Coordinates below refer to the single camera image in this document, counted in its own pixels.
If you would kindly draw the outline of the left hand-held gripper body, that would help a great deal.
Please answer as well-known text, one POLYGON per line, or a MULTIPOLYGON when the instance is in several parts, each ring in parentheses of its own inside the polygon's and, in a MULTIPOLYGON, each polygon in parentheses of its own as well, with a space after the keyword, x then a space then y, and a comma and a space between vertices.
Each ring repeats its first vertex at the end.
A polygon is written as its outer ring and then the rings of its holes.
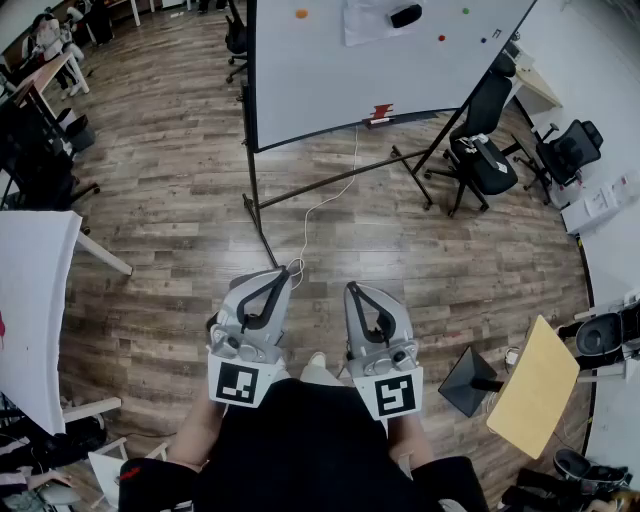
POLYGON ((282 350, 247 336, 219 310, 208 322, 207 378, 212 401, 257 408, 276 376, 285 368, 282 350))

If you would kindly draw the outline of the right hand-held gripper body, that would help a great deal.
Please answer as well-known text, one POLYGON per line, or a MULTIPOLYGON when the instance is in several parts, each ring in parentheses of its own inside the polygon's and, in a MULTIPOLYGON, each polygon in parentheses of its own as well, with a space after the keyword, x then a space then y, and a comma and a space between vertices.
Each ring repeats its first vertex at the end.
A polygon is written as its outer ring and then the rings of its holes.
POLYGON ((347 369, 374 420, 419 412, 423 368, 413 340, 369 344, 349 352, 347 369))

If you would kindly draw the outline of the person's left forearm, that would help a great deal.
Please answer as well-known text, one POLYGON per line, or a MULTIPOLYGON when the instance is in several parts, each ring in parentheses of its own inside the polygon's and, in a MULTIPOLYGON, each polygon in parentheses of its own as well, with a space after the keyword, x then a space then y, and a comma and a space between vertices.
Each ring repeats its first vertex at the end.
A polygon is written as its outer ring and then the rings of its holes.
POLYGON ((212 401, 209 385, 204 382, 191 410, 167 451, 167 461, 200 472, 215 445, 226 405, 212 401))

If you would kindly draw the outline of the person's right forearm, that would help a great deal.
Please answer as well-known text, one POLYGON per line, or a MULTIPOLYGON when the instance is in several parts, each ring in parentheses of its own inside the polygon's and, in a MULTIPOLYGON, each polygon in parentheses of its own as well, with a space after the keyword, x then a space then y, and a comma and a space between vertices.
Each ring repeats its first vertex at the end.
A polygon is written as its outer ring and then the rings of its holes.
POLYGON ((411 469, 435 460, 419 413, 388 420, 389 455, 395 462, 407 461, 411 469))

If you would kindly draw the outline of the person's leg with white shoe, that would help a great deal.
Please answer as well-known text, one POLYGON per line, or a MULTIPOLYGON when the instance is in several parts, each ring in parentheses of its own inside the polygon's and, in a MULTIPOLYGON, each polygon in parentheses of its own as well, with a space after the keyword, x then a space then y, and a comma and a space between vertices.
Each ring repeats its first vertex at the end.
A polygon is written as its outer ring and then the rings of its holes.
POLYGON ((336 378, 326 367, 326 355, 316 352, 303 368, 300 381, 329 387, 343 387, 344 384, 336 378))

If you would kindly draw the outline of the person's black shirt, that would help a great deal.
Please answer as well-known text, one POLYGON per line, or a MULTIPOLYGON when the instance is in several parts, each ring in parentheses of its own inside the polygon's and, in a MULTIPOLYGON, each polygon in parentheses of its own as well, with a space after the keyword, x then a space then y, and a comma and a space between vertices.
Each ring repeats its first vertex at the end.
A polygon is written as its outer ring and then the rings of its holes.
POLYGON ((200 472, 138 458, 119 487, 119 512, 489 512, 467 457, 395 462, 356 390, 293 378, 226 406, 200 472))

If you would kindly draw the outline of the light wooden side table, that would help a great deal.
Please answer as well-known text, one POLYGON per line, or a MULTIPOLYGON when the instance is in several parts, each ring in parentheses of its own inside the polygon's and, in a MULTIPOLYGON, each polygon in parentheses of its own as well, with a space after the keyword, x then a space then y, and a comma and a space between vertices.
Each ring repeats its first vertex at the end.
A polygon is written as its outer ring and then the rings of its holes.
POLYGON ((486 425, 532 459, 554 434, 580 367, 542 316, 532 322, 508 379, 497 393, 486 425))

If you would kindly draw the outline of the white wooden chair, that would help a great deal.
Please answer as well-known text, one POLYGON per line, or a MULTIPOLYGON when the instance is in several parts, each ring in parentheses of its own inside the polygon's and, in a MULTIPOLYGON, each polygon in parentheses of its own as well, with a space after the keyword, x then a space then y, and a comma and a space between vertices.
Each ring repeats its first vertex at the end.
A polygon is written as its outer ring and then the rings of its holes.
MULTIPOLYGON (((122 400, 110 397, 81 405, 70 405, 62 409, 63 419, 67 424, 86 418, 97 419, 102 427, 106 426, 104 415, 122 406, 122 400)), ((89 469, 99 487, 99 495, 90 505, 91 512, 118 512, 119 472, 129 459, 128 441, 141 434, 126 434, 107 442, 100 448, 90 451, 88 455, 89 469)))

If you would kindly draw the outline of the black chair with white label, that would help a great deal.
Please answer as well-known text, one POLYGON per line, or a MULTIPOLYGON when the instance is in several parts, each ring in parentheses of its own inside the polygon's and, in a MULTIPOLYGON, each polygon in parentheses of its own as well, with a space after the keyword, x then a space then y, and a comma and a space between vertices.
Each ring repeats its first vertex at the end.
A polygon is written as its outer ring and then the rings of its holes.
POLYGON ((450 162, 445 170, 428 169, 424 177, 434 175, 447 177, 458 182, 458 191, 454 206, 448 211, 453 217, 460 207, 465 190, 470 190, 480 201, 482 212, 489 209, 488 196, 500 195, 518 183, 518 177, 506 156, 490 138, 498 127, 505 101, 511 91, 511 78, 515 67, 509 62, 491 65, 491 73, 480 91, 471 100, 464 122, 449 136, 449 148, 443 157, 450 162), (456 143, 460 137, 469 137, 483 133, 489 137, 484 146, 479 146, 473 154, 467 154, 456 143))

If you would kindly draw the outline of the black bag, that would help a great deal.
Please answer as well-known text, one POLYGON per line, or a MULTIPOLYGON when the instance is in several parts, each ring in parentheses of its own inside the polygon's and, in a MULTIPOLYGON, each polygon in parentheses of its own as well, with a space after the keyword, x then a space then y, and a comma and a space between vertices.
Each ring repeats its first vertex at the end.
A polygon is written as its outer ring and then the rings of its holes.
POLYGON ((556 476, 523 468, 498 512, 640 512, 640 490, 626 467, 604 466, 571 449, 553 457, 556 476))

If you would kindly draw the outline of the grey trash bin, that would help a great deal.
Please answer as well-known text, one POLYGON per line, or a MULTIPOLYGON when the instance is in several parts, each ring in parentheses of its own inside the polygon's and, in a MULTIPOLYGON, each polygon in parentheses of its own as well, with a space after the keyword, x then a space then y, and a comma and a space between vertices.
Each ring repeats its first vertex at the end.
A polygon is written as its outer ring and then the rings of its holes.
POLYGON ((66 127, 65 133, 76 152, 82 152, 95 144, 96 136, 86 115, 72 121, 66 127))

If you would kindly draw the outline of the white cardboard box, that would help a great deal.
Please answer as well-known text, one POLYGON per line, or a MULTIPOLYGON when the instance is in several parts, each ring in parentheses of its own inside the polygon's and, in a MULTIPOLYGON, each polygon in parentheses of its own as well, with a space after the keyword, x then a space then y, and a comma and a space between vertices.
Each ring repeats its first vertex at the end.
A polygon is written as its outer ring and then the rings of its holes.
POLYGON ((561 211, 569 235, 595 229, 626 206, 640 199, 640 171, 620 174, 613 180, 584 192, 561 211))

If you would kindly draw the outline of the light wooden desk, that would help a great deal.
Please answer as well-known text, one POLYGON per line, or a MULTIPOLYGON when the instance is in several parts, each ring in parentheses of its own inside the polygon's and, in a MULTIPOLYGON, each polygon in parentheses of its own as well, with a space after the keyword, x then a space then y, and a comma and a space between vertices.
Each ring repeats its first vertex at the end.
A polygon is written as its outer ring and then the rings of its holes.
POLYGON ((505 104, 515 102, 530 117, 547 114, 563 107, 561 100, 536 70, 534 58, 517 42, 509 42, 505 47, 505 53, 515 65, 515 75, 511 78, 511 92, 505 104))

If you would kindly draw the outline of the crumpled white paper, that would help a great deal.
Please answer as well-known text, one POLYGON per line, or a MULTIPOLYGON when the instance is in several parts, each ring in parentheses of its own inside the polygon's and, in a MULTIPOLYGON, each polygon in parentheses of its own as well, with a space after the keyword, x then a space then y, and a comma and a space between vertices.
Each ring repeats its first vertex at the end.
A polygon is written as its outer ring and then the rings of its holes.
POLYGON ((344 39, 348 47, 410 34, 423 22, 425 0, 345 0, 343 8, 344 39), (419 3, 422 17, 401 29, 394 29, 388 13, 395 7, 419 3))

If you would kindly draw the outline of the wooden desk with white legs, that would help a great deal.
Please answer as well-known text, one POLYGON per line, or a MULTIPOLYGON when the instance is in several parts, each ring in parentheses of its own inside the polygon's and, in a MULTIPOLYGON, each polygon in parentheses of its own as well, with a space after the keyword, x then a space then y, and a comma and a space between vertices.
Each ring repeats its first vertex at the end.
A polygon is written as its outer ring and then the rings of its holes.
POLYGON ((72 52, 67 51, 62 55, 59 55, 52 61, 44 64, 38 70, 31 73, 26 77, 18 86, 17 89, 22 89, 27 85, 33 85, 38 92, 41 99, 44 101, 45 106, 52 111, 49 104, 44 97, 44 90, 49 83, 54 79, 55 75, 66 65, 69 64, 72 73, 77 78, 78 83, 85 94, 90 92, 90 88, 86 82, 86 79, 81 71, 77 59, 72 52))

